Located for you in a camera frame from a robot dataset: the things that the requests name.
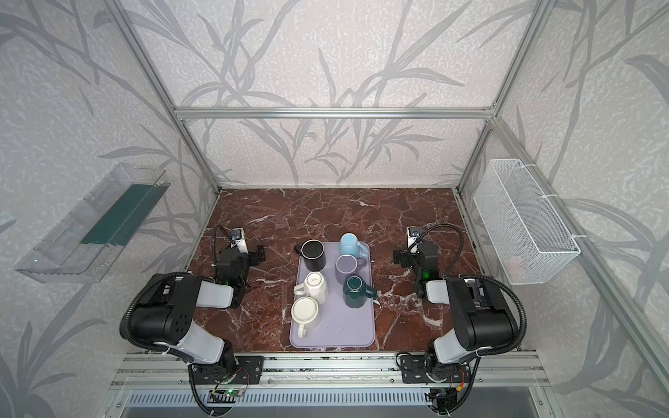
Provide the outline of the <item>light blue mug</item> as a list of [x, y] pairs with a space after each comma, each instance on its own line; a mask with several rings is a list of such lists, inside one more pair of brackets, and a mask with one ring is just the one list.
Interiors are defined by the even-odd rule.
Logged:
[[345, 233], [339, 242], [341, 255], [348, 254], [356, 258], [369, 259], [369, 249], [353, 233]]

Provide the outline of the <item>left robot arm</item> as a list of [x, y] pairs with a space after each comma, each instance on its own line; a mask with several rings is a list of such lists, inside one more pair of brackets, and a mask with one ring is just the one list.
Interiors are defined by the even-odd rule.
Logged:
[[235, 371], [232, 344], [194, 322], [196, 308], [238, 308], [249, 269], [266, 260], [265, 248], [230, 247], [214, 261], [214, 278], [187, 272], [156, 273], [122, 316], [120, 335], [132, 345], [174, 355], [187, 364]]

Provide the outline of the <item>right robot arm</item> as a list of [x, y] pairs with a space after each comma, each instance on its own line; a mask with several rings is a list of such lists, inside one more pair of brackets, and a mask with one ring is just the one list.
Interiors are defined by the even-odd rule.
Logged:
[[519, 297], [488, 275], [440, 275], [437, 246], [414, 242], [393, 252], [393, 263], [416, 275], [416, 294], [436, 305], [447, 305], [453, 329], [430, 343], [426, 363], [464, 364], [517, 348], [528, 329]]

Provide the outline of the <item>lavender mug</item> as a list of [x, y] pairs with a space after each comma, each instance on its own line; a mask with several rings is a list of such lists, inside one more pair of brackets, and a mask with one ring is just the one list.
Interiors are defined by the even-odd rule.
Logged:
[[336, 260], [336, 280], [345, 284], [349, 277], [359, 276], [360, 270], [368, 264], [366, 257], [355, 257], [351, 254], [342, 254]]

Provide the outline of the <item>black enamel mug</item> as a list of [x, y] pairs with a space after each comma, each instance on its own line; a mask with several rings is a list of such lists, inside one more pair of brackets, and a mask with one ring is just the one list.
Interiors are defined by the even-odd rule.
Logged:
[[309, 271], [320, 272], [325, 268], [327, 264], [325, 247], [320, 240], [307, 240], [296, 245], [294, 250]]

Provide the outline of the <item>dark green mug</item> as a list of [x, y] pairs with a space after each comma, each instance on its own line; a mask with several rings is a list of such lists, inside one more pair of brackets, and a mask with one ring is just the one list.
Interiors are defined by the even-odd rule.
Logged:
[[350, 276], [343, 285], [343, 298], [349, 308], [362, 308], [367, 300], [375, 301], [378, 298], [378, 292], [360, 276]]

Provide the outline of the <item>white faceted mug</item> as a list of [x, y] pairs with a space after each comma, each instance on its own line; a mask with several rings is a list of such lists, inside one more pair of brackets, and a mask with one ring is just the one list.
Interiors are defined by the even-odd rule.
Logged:
[[305, 280], [294, 287], [295, 296], [308, 296], [323, 305], [329, 297], [327, 280], [320, 272], [309, 272]]

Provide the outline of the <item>cream round mug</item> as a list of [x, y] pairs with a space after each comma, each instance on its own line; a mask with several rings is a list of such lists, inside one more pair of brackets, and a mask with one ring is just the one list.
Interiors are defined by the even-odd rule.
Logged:
[[294, 302], [291, 315], [296, 323], [297, 337], [306, 338], [320, 323], [320, 305], [312, 297], [301, 297]]

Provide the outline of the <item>lavender plastic tray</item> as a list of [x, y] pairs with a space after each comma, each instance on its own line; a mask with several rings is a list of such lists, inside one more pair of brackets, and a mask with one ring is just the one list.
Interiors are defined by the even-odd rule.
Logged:
[[375, 302], [365, 297], [360, 308], [345, 303], [344, 285], [336, 278], [336, 260], [340, 256], [337, 242], [325, 242], [327, 264], [320, 271], [326, 282], [328, 297], [319, 306], [315, 328], [299, 336], [300, 325], [291, 320], [289, 341], [294, 348], [368, 348], [376, 340]]

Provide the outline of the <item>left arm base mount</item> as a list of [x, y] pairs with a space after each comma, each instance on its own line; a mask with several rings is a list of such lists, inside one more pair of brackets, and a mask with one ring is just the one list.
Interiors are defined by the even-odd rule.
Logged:
[[189, 373], [195, 385], [239, 384], [257, 385], [263, 371], [264, 357], [261, 355], [236, 355], [234, 361], [221, 364], [193, 364]]

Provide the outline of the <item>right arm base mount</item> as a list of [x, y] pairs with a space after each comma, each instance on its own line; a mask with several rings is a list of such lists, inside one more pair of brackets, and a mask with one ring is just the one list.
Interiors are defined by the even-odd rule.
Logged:
[[444, 364], [435, 355], [401, 352], [395, 364], [402, 374], [403, 383], [462, 384], [470, 378], [470, 369], [462, 364]]

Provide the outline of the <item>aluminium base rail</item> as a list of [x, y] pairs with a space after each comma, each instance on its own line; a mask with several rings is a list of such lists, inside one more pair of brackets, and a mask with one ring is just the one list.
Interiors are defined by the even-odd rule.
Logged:
[[[422, 361], [392, 352], [261, 353], [262, 367], [240, 372], [236, 388], [400, 388], [416, 379]], [[166, 355], [127, 355], [110, 384], [130, 388], [188, 388], [186, 365]], [[510, 352], [482, 358], [474, 379], [478, 387], [546, 387], [550, 384], [538, 354]]]

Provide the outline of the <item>clear acrylic wall shelf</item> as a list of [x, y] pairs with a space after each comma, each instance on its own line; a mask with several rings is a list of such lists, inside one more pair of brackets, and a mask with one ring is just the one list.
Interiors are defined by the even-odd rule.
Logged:
[[100, 282], [170, 185], [164, 169], [116, 165], [15, 270], [40, 283]]

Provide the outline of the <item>aluminium cage frame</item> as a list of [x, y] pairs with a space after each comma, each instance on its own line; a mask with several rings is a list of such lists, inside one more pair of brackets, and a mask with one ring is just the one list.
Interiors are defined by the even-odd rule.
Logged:
[[[233, 119], [482, 119], [484, 130], [478, 137], [466, 165], [463, 177], [467, 179], [473, 165], [481, 155], [491, 134], [496, 134], [505, 145], [510, 156], [521, 160], [529, 176], [536, 181], [538, 187], [549, 198], [557, 217], [564, 221], [570, 233], [585, 236], [585, 230], [573, 218], [564, 200], [557, 196], [549, 179], [537, 167], [534, 158], [520, 144], [518, 137], [510, 130], [503, 119], [501, 111], [508, 101], [517, 79], [527, 64], [532, 49], [538, 43], [541, 33], [545, 30], [548, 20], [556, 4], [553, 1], [539, 1], [531, 12], [531, 19], [521, 38], [520, 45], [510, 64], [498, 95], [489, 106], [484, 107], [177, 107], [169, 97], [165, 83], [150, 59], [150, 55], [135, 31], [132, 19], [120, 1], [104, 3], [106, 21], [120, 32], [126, 47], [135, 59], [139, 69], [145, 76], [153, 93], [157, 96], [161, 109], [158, 116], [166, 118], [172, 129], [176, 130], [180, 142], [186, 146], [199, 169], [203, 172], [209, 186], [216, 193], [221, 191], [221, 183], [213, 169], [205, 161], [202, 151], [186, 129], [187, 119], [200, 118], [233, 118]], [[600, 294], [600, 299], [612, 312], [627, 338], [639, 353], [643, 362], [648, 365], [658, 385], [668, 389], [668, 347], [660, 338], [640, 307], [632, 300], [632, 296], [624, 289], [613, 270], [606, 264], [604, 256], [585, 237], [581, 247], [579, 262]]]

